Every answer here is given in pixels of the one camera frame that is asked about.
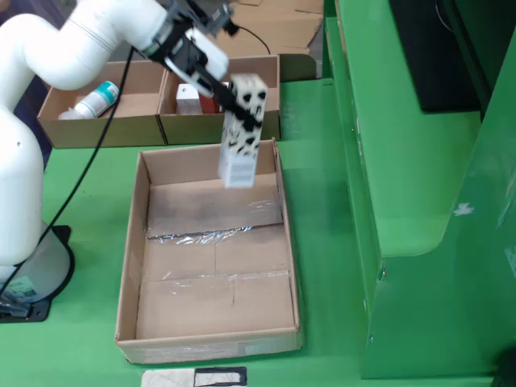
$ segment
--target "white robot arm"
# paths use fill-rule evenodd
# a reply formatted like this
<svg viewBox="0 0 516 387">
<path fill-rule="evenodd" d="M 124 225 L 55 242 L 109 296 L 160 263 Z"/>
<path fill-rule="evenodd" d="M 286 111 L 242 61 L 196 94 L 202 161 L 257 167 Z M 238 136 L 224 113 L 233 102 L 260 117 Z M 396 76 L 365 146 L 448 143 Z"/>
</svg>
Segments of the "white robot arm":
<svg viewBox="0 0 516 387">
<path fill-rule="evenodd" d="M 58 89 L 81 88 L 126 40 L 253 121 L 220 85 L 229 60 L 205 36 L 221 28 L 236 33 L 231 10 L 223 7 L 207 17 L 186 1 L 166 10 L 155 0 L 78 0 L 60 31 L 35 15 L 16 16 L 0 28 L 0 269 L 25 261 L 41 235 L 42 155 L 31 130 L 13 115 L 35 74 Z"/>
</svg>

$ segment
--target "cardboard box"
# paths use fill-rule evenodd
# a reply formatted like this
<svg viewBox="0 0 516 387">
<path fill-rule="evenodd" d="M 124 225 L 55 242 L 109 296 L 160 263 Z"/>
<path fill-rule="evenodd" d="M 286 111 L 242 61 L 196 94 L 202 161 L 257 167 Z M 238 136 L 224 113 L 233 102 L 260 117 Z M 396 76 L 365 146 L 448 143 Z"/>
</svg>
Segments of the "cardboard box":
<svg viewBox="0 0 516 387">
<path fill-rule="evenodd" d="M 264 127 L 261 139 L 281 138 L 280 126 L 280 57 L 253 56 L 230 60 L 227 75 L 258 74 L 268 87 Z M 182 83 L 175 73 L 168 73 L 164 80 L 160 102 L 160 122 L 169 144 L 220 143 L 223 133 L 224 114 L 179 115 L 177 111 L 177 87 Z"/>
<path fill-rule="evenodd" d="M 257 34 L 273 54 L 308 54 L 323 20 L 323 0 L 239 0 L 233 21 Z M 236 36 L 218 34 L 216 44 L 229 56 L 265 54 L 266 48 L 242 30 Z"/>
<path fill-rule="evenodd" d="M 219 145 L 205 145 L 139 154 L 115 336 L 132 363 L 302 345 L 276 143 L 260 145 L 252 189 L 223 188 L 219 153 Z M 229 230 L 216 243 L 210 232 L 202 234 Z M 185 236 L 189 243 L 180 243 Z"/>
<path fill-rule="evenodd" d="M 97 145 L 111 109 L 98 119 L 60 121 L 57 118 L 68 108 L 73 108 L 104 81 L 112 81 L 119 85 L 124 68 L 125 62 L 111 62 L 93 82 L 82 89 L 50 89 L 38 120 L 54 148 L 91 148 Z M 149 60 L 131 63 L 119 108 L 102 146 L 165 144 L 156 117 L 165 74 L 163 66 Z"/>
</svg>

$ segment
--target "label sticker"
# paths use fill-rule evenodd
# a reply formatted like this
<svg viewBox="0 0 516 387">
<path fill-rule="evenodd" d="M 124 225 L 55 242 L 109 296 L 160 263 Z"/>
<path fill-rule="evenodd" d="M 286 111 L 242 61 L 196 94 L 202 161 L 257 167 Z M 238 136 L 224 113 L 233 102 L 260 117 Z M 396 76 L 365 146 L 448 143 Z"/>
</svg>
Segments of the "label sticker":
<svg viewBox="0 0 516 387">
<path fill-rule="evenodd" d="M 15 278 L 6 289 L 6 296 L 12 300 L 33 302 L 38 298 L 34 285 L 29 277 Z"/>
<path fill-rule="evenodd" d="M 154 369 L 145 371 L 142 387 L 247 387 L 245 367 Z"/>
</svg>

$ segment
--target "white bottle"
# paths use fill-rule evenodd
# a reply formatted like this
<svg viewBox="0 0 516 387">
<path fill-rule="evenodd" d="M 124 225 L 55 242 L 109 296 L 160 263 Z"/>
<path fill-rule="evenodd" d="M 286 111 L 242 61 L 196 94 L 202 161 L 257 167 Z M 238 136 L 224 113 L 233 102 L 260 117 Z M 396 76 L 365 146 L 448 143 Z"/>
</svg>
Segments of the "white bottle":
<svg viewBox="0 0 516 387">
<path fill-rule="evenodd" d="M 119 88 L 113 82 L 104 82 L 73 109 L 61 113 L 59 119 L 95 119 L 108 110 L 118 97 Z"/>
</svg>

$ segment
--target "small white box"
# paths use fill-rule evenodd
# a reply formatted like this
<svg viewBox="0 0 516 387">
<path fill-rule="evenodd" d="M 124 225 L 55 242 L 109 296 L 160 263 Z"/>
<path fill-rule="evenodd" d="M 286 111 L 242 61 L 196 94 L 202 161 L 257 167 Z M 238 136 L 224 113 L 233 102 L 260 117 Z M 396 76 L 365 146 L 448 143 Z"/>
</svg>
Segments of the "small white box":
<svg viewBox="0 0 516 387">
<path fill-rule="evenodd" d="M 199 92 L 195 87 L 182 83 L 177 87 L 177 113 L 180 115 L 202 114 Z"/>
<path fill-rule="evenodd" d="M 246 128 L 243 121 L 226 112 L 218 175 L 226 188 L 251 188 L 255 182 L 268 88 L 256 74 L 237 74 L 231 76 L 229 89 L 237 103 L 255 116 L 258 125 Z"/>
</svg>

